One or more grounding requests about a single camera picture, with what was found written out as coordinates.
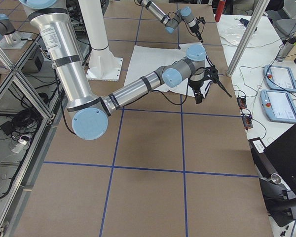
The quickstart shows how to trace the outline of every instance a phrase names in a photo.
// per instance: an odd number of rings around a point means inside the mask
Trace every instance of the reflected robot arm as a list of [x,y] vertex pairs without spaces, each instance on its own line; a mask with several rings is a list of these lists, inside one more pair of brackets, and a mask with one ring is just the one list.
[[37,27],[52,59],[68,98],[67,110],[77,136],[85,140],[101,137],[108,126],[108,117],[121,107],[141,98],[158,86],[179,85],[185,78],[194,81],[205,77],[206,52],[195,44],[186,57],[169,66],[163,66],[137,81],[104,97],[92,93],[80,57],[71,37],[71,22],[65,0],[19,0],[31,24]]
[[184,21],[190,28],[192,33],[195,33],[196,37],[203,42],[201,33],[199,32],[199,23],[205,24],[204,18],[196,19],[188,6],[179,9],[175,12],[174,17],[171,19],[169,15],[164,13],[153,1],[151,0],[137,0],[137,2],[145,7],[152,15],[154,15],[163,25],[166,27],[166,31],[172,34],[172,32],[178,27],[178,25]]
[[9,45],[14,45],[21,41],[20,34],[15,30],[7,15],[0,14],[0,40],[3,37],[5,37]]

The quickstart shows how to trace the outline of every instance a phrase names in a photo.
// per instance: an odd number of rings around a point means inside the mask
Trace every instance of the metal pole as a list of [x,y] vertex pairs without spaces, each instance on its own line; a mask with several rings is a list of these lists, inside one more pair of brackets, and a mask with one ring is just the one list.
[[4,53],[4,51],[0,47],[0,61],[4,64],[4,66],[7,69],[12,69],[13,68],[13,63],[11,60],[8,58],[8,56]]
[[242,54],[246,50],[249,40],[251,39],[251,36],[252,36],[253,32],[255,31],[255,29],[256,29],[256,27],[257,27],[269,2],[270,2],[270,0],[259,0],[256,8],[254,9],[251,20],[250,20],[242,38],[241,38],[241,41],[237,47],[237,50],[236,50],[235,54],[233,55],[233,58],[232,58],[230,65],[228,67],[228,70],[226,73],[226,75],[228,77],[231,77],[232,74],[234,73],[236,66],[239,63]]

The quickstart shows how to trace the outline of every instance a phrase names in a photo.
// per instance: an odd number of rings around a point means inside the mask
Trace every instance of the white table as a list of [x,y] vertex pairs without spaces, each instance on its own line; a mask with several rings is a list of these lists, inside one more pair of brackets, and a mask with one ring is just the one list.
[[[225,29],[229,27],[238,25],[239,21],[235,20],[235,18],[237,19],[245,18],[249,20],[251,17],[236,16],[236,15],[222,15],[220,22],[217,23],[219,33],[223,32]],[[221,41],[223,44],[223,49],[224,49],[227,64],[229,64],[236,51],[236,47],[224,45],[224,44],[228,44],[228,45],[231,45],[231,44],[223,38],[221,38]],[[256,46],[263,46],[269,43],[272,43],[272,44],[267,45],[265,47],[256,47]],[[254,35],[250,40],[247,46],[247,49],[245,50],[237,66],[237,69],[232,75],[232,82],[234,84],[234,89],[237,90],[239,87],[239,89],[244,91],[247,96],[250,96],[250,95],[255,96],[256,93],[252,89],[246,87],[243,84],[243,79],[240,75],[239,68],[240,66],[264,67],[265,65],[270,64],[272,60],[276,57],[281,44],[282,44],[282,41],[280,40],[279,36],[275,32],[268,18],[262,17],[258,24],[258,30],[256,31],[256,35]],[[275,62],[273,65],[290,67],[296,79],[296,64],[293,61],[284,61],[282,63]],[[258,90],[258,86],[261,84],[264,76],[263,68],[256,68],[256,69],[241,68],[241,71],[243,73],[245,83],[248,86],[254,88],[255,90]],[[267,119],[266,115],[264,114],[263,108],[261,106],[260,91],[261,89],[269,89],[269,88],[266,85],[265,80],[263,81],[261,86],[262,87],[259,90],[255,103],[254,103],[253,97],[247,97],[247,106],[248,106],[248,109],[252,111],[253,104],[254,104],[253,118],[261,122],[265,126],[267,130],[267,134],[265,138],[263,138],[263,142],[265,143],[266,146],[268,146],[275,139],[277,139],[281,134],[283,134],[286,130],[288,130],[292,126],[292,124],[271,122]],[[249,129],[248,131],[248,134],[247,134],[248,139],[255,138],[255,137],[263,137],[265,133],[264,128],[255,121],[253,121],[253,127],[254,128]],[[290,236],[293,223],[289,224],[290,227],[289,227],[289,230],[287,231],[285,230],[285,227],[283,228],[278,227],[278,225],[275,223],[275,221],[271,217],[270,217],[270,222],[271,222],[273,234],[275,237],[278,237],[282,231],[286,231],[285,236]]]

